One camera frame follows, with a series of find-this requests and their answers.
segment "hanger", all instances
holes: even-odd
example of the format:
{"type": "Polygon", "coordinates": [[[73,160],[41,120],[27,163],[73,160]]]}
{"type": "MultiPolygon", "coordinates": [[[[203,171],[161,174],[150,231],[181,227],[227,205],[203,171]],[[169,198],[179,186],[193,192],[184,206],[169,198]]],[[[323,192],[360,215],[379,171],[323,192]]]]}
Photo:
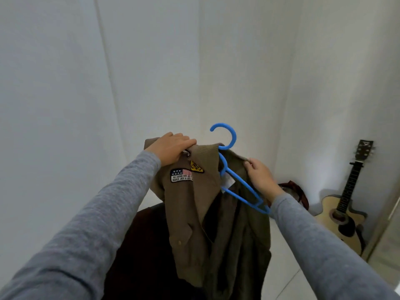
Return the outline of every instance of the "hanger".
{"type": "MultiPolygon", "coordinates": [[[[235,130],[230,127],[228,124],[226,123],[215,123],[213,126],[211,126],[210,131],[214,131],[214,129],[216,129],[217,127],[224,127],[227,130],[230,131],[231,135],[232,135],[232,141],[229,143],[229,145],[227,146],[222,146],[219,145],[218,149],[219,150],[228,150],[230,149],[236,142],[236,132],[235,130]]],[[[229,173],[231,176],[233,176],[234,178],[236,178],[240,183],[242,183],[249,191],[251,191],[251,193],[257,198],[257,203],[256,204],[252,204],[249,201],[247,201],[246,199],[240,197],[238,194],[235,194],[234,192],[230,191],[229,189],[227,189],[226,187],[221,186],[221,189],[223,191],[226,191],[227,193],[231,194],[233,197],[239,199],[240,201],[242,201],[243,203],[246,203],[247,205],[251,206],[252,208],[256,209],[257,211],[259,211],[260,213],[263,214],[269,214],[270,213],[270,209],[267,205],[262,206],[263,204],[263,199],[261,199],[261,197],[258,195],[258,193],[256,193],[255,190],[253,190],[253,188],[248,185],[241,177],[239,177],[234,171],[232,171],[228,165],[227,165],[227,161],[225,159],[225,157],[219,152],[220,155],[220,159],[222,160],[223,164],[224,164],[224,168],[220,171],[220,176],[222,177],[226,172],[229,173]]]]}

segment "person's right arm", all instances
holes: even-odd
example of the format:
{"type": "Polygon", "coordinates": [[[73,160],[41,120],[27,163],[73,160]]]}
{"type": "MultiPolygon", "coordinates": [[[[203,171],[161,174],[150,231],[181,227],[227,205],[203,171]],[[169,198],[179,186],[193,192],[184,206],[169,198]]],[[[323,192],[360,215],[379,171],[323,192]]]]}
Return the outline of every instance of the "person's right arm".
{"type": "Polygon", "coordinates": [[[271,216],[318,299],[400,299],[361,257],[285,193],[265,165],[250,162],[245,167],[252,183],[272,203],[271,216]]]}

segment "gray sleeve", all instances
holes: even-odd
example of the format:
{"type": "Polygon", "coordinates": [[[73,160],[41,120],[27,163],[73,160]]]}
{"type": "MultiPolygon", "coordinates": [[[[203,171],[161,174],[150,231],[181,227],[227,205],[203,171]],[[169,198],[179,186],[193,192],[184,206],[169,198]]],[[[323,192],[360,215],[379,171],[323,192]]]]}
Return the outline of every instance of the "gray sleeve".
{"type": "Polygon", "coordinates": [[[272,217],[318,299],[400,299],[389,285],[289,194],[278,196],[272,217]]]}
{"type": "Polygon", "coordinates": [[[161,167],[143,151],[0,291],[0,300],[100,299],[106,273],[161,167]]]}

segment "guitar fretboard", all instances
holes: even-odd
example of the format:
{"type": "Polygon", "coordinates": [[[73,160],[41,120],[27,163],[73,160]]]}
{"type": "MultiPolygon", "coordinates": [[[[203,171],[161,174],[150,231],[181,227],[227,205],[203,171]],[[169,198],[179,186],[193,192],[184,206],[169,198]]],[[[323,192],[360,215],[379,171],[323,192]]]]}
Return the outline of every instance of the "guitar fretboard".
{"type": "Polygon", "coordinates": [[[362,169],[362,162],[355,161],[353,164],[353,168],[350,172],[349,178],[347,179],[346,186],[344,187],[342,197],[339,201],[339,204],[337,205],[337,210],[339,212],[346,213],[347,207],[350,203],[351,196],[353,194],[354,188],[356,186],[356,182],[358,179],[358,176],[360,174],[360,171],[362,169]]]}

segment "person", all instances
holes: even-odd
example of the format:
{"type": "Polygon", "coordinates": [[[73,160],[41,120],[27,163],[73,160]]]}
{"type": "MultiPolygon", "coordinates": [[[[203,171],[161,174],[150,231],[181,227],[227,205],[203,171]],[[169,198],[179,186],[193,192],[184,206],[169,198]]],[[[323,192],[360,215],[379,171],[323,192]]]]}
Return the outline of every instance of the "person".
{"type": "MultiPolygon", "coordinates": [[[[1,290],[0,300],[100,299],[103,284],[157,171],[196,144],[167,133],[126,166],[1,290]]],[[[399,299],[369,265],[320,226],[256,159],[244,163],[253,185],[318,299],[399,299]]]]}

